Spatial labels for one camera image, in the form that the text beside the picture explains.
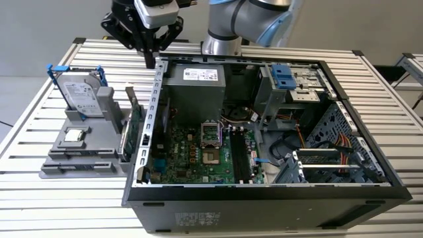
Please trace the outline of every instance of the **power supply label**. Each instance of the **power supply label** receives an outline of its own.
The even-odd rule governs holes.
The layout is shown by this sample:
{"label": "power supply label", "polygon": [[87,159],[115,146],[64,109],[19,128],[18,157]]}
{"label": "power supply label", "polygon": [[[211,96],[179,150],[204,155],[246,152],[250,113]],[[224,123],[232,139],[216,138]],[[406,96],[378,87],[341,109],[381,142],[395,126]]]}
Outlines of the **power supply label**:
{"label": "power supply label", "polygon": [[87,83],[66,82],[64,86],[75,109],[88,117],[103,116],[91,85]]}
{"label": "power supply label", "polygon": [[184,80],[218,81],[218,69],[184,69]]}
{"label": "power supply label", "polygon": [[184,226],[216,226],[220,212],[178,212],[175,213],[176,225]]}

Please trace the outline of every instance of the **motherboard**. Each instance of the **motherboard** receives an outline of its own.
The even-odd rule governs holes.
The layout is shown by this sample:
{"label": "motherboard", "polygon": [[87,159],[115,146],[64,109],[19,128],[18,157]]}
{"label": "motherboard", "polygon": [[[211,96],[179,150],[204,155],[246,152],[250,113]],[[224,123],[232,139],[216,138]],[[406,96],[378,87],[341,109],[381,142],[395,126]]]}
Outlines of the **motherboard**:
{"label": "motherboard", "polygon": [[[254,164],[252,158],[258,156],[252,131],[238,131],[240,137],[234,142],[236,131],[220,126],[216,128],[219,131],[212,136],[210,124],[198,128],[172,126],[167,158],[154,160],[152,183],[263,183],[262,168]],[[202,137],[206,137],[206,141],[220,139],[220,143],[212,146],[204,143]]]}

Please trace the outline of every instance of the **slotted metal surface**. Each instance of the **slotted metal surface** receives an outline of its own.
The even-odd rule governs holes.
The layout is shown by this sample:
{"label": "slotted metal surface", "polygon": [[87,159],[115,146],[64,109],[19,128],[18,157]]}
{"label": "slotted metal surface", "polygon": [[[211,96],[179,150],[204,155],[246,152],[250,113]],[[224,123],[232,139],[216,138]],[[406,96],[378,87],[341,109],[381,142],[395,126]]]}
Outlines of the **slotted metal surface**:
{"label": "slotted metal surface", "polygon": [[[199,54],[199,44],[175,43],[168,52]],[[423,129],[422,121],[385,83],[365,57],[351,51],[263,49],[244,47],[247,57],[324,60],[351,98],[353,105],[379,143],[414,199],[349,231],[299,234],[236,233],[214,236],[276,235],[318,238],[423,237]],[[146,105],[154,70],[116,41],[87,40],[72,45],[62,64],[106,69],[115,99],[130,102],[126,83]],[[47,81],[15,128],[0,145],[0,237],[146,237],[131,209],[120,207],[126,178],[40,179],[38,172],[64,123],[66,103]]]}

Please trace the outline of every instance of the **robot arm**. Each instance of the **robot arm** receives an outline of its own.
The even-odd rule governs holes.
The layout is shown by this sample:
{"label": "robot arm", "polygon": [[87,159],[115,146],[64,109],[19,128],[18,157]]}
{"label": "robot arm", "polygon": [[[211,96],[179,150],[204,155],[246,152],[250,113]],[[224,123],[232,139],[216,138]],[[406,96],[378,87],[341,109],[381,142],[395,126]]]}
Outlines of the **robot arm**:
{"label": "robot arm", "polygon": [[270,47],[280,40],[292,19],[291,0],[211,0],[204,55],[236,56],[242,38]]}
{"label": "robot arm", "polygon": [[[112,11],[102,26],[128,49],[144,56],[146,67],[155,68],[158,52],[167,49],[180,32],[184,20],[179,9],[196,0],[112,0]],[[263,47],[274,45],[291,23],[291,0],[210,0],[206,55],[240,55],[242,38]],[[158,38],[156,32],[167,26]]]}
{"label": "robot arm", "polygon": [[[155,68],[159,50],[166,50],[183,31],[179,8],[196,3],[195,0],[112,0],[112,11],[104,16],[102,27],[128,49],[136,49],[144,56],[146,67]],[[162,26],[168,30],[158,38]]]}

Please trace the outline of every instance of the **ram slot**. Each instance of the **ram slot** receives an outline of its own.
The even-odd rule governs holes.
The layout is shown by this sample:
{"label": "ram slot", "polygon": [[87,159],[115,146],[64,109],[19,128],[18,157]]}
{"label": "ram slot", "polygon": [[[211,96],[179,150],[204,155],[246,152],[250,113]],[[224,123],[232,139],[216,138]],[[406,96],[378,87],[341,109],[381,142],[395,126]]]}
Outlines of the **ram slot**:
{"label": "ram slot", "polygon": [[250,161],[247,156],[246,139],[242,131],[230,132],[234,176],[236,183],[248,183]]}

